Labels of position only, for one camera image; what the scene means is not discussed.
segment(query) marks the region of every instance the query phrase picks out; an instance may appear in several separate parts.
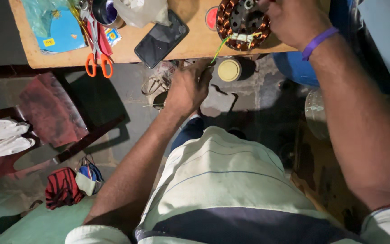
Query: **red black cloth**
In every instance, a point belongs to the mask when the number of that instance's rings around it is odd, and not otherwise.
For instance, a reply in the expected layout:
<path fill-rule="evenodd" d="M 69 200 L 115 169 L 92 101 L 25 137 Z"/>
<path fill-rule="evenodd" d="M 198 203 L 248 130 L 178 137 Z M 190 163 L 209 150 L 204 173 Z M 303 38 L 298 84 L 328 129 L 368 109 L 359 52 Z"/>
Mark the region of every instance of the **red black cloth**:
<path fill-rule="evenodd" d="M 71 168 L 61 168 L 48 176 L 48 186 L 45 190 L 46 208 L 51 210 L 65 205 L 78 203 L 84 194 L 75 181 L 76 173 Z"/>

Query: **purple wristband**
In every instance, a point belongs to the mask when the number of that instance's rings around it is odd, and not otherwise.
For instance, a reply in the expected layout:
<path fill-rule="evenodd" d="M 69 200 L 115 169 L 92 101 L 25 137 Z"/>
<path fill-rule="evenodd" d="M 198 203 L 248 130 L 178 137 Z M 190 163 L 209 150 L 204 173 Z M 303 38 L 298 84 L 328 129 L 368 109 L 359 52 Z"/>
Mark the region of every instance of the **purple wristband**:
<path fill-rule="evenodd" d="M 339 32 L 339 30 L 335 27 L 330 27 L 329 29 L 323 31 L 320 35 L 316 36 L 312 41 L 305 47 L 305 50 L 302 52 L 302 60 L 303 61 L 308 61 L 309 56 L 311 55 L 312 51 L 320 45 L 326 38 L 330 37 L 331 35 Z"/>

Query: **orange scissors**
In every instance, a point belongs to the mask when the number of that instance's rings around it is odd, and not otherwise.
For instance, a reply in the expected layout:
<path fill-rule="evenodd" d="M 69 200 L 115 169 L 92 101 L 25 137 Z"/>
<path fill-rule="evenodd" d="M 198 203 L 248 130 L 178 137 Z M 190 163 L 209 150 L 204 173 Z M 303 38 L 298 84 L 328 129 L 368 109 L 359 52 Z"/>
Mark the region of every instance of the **orange scissors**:
<path fill-rule="evenodd" d="M 112 76 L 112 74 L 114 73 L 114 68 L 112 67 L 112 63 L 111 63 L 109 57 L 106 54 L 102 53 L 102 51 L 100 50 L 99 42 L 98 42 L 98 35 L 99 34 L 98 34 L 98 29 L 97 29 L 97 21 L 95 19 L 93 19 L 93 17 L 91 17 L 91 16 L 88 17 L 88 21 L 91 24 L 91 37 L 92 37 L 91 41 L 93 42 L 94 48 L 93 48 L 93 52 L 88 55 L 87 61 L 85 61 L 85 70 L 87 71 L 87 74 L 89 76 L 91 76 L 91 77 L 96 76 L 96 68 L 97 68 L 96 53 L 98 52 L 100 54 L 100 59 L 102 60 L 100 63 L 100 66 L 102 67 L 103 76 L 105 76 L 105 78 L 110 78 Z M 93 73 L 90 73 L 90 70 L 88 68 L 90 60 L 93 62 L 93 64 L 92 64 Z M 111 68 L 111 72 L 109 73 L 109 75 L 106 73 L 106 64 L 109 64 L 109 66 Z"/>

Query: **copper winding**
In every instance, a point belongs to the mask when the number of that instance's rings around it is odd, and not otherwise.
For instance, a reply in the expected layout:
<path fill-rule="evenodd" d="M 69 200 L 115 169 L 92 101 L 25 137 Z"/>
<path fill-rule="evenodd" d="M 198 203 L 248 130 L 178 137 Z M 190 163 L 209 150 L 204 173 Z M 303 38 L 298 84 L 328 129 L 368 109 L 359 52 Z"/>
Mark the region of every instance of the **copper winding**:
<path fill-rule="evenodd" d="M 221 40 L 225 39 L 226 37 L 234 33 L 234 31 L 230 27 L 230 16 L 231 13 L 233 12 L 235 5 L 239 1 L 245 1 L 245 0 L 222 0 L 221 3 L 219 4 L 218 13 L 216 16 L 216 30 Z M 270 35 L 271 31 L 269 26 L 270 26 L 270 19 L 267 15 L 264 15 L 263 23 L 258 27 L 257 31 L 255 32 L 255 33 L 262 32 L 262 34 L 255 36 L 250 47 L 249 47 L 249 43 L 247 42 L 236 41 L 231 39 L 225 42 L 225 45 L 238 51 L 247 51 L 255 47 L 258 47 Z"/>

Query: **black phone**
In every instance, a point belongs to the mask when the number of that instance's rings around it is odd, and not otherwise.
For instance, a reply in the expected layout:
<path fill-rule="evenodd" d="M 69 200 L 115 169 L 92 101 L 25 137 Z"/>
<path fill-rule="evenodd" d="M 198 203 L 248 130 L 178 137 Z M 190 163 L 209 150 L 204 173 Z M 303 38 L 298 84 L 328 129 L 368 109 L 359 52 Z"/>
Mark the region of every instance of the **black phone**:
<path fill-rule="evenodd" d="M 189 28 L 172 10 L 168 10 L 171 25 L 156 24 L 135 47 L 135 53 L 141 61 L 152 69 L 164 59 L 189 33 Z"/>

